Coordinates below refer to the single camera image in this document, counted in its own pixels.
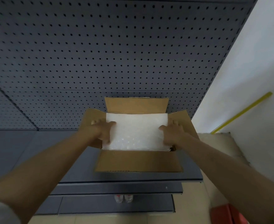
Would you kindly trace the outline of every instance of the white wall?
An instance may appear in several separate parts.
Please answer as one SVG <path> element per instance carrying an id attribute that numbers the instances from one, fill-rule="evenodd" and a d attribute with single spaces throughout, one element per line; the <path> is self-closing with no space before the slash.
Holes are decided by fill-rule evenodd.
<path id="1" fill-rule="evenodd" d="M 192 123 L 209 133 L 266 92 L 274 93 L 274 0 L 258 0 Z M 274 94 L 222 132 L 251 165 L 274 180 Z"/>

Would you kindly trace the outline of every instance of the cardboard box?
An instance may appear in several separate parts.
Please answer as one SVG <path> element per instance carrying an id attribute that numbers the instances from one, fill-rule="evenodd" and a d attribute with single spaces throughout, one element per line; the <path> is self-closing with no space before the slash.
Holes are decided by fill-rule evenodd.
<path id="1" fill-rule="evenodd" d="M 110 98 L 105 97 L 108 113 L 154 114 L 165 113 L 168 98 Z M 168 115 L 169 119 L 178 120 L 184 131 L 198 138 L 186 110 Z M 87 109 L 81 125 L 90 125 L 92 120 L 105 119 L 106 113 L 97 109 Z M 102 148 L 102 141 L 95 140 L 91 147 Z M 102 150 L 95 171 L 101 172 L 183 172 L 175 151 L 116 151 Z"/>

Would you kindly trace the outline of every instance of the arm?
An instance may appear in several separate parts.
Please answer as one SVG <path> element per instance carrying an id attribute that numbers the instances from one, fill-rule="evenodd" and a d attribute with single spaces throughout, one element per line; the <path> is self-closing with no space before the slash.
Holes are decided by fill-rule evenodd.
<path id="1" fill-rule="evenodd" d="M 0 179 L 0 202 L 10 206 L 22 223 L 29 222 L 85 148 L 96 138 L 109 142 L 115 122 L 94 122 L 42 151 Z"/>
<path id="2" fill-rule="evenodd" d="M 174 121 L 164 132 L 164 143 L 183 148 L 207 177 L 251 223 L 274 223 L 274 183 L 234 158 L 183 131 Z"/>

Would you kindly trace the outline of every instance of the plastic wrap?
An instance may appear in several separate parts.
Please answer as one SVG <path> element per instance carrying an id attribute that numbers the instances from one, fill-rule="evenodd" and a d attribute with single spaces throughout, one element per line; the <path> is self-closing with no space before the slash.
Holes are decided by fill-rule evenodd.
<path id="1" fill-rule="evenodd" d="M 147 150 L 169 151 L 163 145 L 163 131 L 159 126 L 167 125 L 168 114 L 106 114 L 106 121 L 115 121 L 110 131 L 110 144 L 107 150 Z"/>

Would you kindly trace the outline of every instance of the yellow pole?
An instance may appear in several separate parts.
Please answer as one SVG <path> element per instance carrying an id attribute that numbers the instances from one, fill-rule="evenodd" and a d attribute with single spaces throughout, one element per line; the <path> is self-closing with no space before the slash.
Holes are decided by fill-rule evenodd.
<path id="1" fill-rule="evenodd" d="M 240 117 L 241 115 L 243 115 L 244 113 L 246 113 L 247 111 L 249 111 L 251 108 L 253 108 L 254 106 L 258 105 L 263 100 L 265 100 L 268 97 L 270 97 L 272 94 L 273 94 L 272 92 L 267 92 L 265 95 L 263 95 L 261 98 L 259 98 L 255 102 L 253 102 L 247 108 L 243 109 L 242 111 L 240 111 L 239 113 L 237 113 L 234 117 L 232 117 L 231 119 L 227 120 L 225 123 L 223 123 L 222 125 L 220 125 L 216 129 L 214 129 L 211 132 L 211 134 L 215 134 L 217 131 L 221 130 L 223 127 L 225 127 L 226 125 L 230 124 L 233 120 L 235 120 L 236 118 Z"/>

